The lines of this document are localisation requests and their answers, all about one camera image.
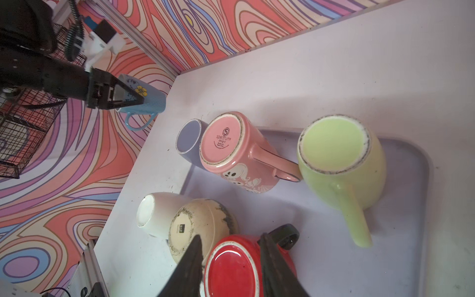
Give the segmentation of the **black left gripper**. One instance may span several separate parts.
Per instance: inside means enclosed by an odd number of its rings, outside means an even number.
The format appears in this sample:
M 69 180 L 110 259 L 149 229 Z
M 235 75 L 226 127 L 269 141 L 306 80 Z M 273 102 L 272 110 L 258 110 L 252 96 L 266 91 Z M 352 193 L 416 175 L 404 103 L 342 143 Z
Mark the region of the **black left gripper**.
M 140 80 L 120 75 L 110 88 L 100 73 L 88 73 L 80 66 L 25 48 L 1 46 L 1 87 L 41 90 L 85 101 L 92 109 L 117 110 L 144 103 L 144 96 L 136 90 Z

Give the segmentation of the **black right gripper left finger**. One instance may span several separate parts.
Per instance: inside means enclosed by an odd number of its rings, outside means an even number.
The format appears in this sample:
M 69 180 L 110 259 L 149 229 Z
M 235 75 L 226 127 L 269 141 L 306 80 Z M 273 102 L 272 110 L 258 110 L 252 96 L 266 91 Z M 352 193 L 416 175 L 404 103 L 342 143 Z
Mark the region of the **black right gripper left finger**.
M 199 297 L 203 260 L 202 240 L 195 235 L 158 297 Z

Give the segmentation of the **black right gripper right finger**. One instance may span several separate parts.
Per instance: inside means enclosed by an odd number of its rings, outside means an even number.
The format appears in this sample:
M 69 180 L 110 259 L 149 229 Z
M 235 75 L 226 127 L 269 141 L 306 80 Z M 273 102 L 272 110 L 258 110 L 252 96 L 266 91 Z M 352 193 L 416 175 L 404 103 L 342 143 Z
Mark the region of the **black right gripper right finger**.
M 265 297 L 309 297 L 267 233 L 259 240 Z

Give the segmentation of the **blue flowered mug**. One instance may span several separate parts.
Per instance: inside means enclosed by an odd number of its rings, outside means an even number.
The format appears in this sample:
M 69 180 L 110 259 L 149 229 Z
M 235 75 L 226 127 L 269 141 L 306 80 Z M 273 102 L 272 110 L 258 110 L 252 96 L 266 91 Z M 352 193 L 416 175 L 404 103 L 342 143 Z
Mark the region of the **blue flowered mug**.
M 118 79 L 128 85 L 131 89 L 143 96 L 142 105 L 127 106 L 116 108 L 116 112 L 126 114 L 125 125 L 131 131 L 140 131 L 145 129 L 159 113 L 163 113 L 166 108 L 166 94 L 156 89 L 142 80 L 130 75 L 120 74 Z M 141 127 L 132 127 L 129 120 L 134 115 L 150 115 L 150 119 Z

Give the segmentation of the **red mug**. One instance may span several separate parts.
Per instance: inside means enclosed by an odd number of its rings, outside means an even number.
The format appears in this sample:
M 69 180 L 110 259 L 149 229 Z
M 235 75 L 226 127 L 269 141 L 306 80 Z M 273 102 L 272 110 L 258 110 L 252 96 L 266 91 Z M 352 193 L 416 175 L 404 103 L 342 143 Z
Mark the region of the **red mug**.
M 299 239 L 290 223 L 268 233 L 284 260 L 296 275 L 288 251 Z M 258 236 L 231 235 L 219 241 L 211 252 L 204 272 L 207 297 L 264 297 L 261 249 Z

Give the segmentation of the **beige speckled mug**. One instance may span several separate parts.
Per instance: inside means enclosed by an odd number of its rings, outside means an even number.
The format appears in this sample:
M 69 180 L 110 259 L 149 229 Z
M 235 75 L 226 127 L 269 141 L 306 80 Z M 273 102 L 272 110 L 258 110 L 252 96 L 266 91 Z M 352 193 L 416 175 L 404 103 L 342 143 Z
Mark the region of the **beige speckled mug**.
M 171 221 L 168 246 L 172 258 L 178 263 L 194 236 L 199 235 L 204 266 L 214 246 L 237 233 L 238 222 L 223 204 L 212 199 L 193 199 L 180 208 Z

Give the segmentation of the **light green mug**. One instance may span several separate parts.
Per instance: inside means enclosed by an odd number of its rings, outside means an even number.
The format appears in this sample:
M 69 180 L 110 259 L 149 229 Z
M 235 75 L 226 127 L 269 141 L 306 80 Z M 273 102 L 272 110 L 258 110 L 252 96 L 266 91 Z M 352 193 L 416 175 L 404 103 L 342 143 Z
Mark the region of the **light green mug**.
M 298 165 L 310 190 L 339 210 L 356 246 L 373 245 L 364 211 L 382 197 L 387 162 L 377 136 L 347 115 L 328 115 L 301 132 Z

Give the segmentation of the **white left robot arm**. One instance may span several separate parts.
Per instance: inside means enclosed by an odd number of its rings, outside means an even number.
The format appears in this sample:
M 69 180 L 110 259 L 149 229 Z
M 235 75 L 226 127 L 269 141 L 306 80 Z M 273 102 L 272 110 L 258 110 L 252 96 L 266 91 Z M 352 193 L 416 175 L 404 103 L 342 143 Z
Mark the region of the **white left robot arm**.
M 69 4 L 75 24 L 68 31 L 62 61 L 52 57 L 58 39 L 53 10 L 46 2 L 1 1 L 1 87 L 41 90 L 100 110 L 143 104 L 144 97 L 114 75 L 73 63 L 84 44 L 84 28 L 75 1 Z

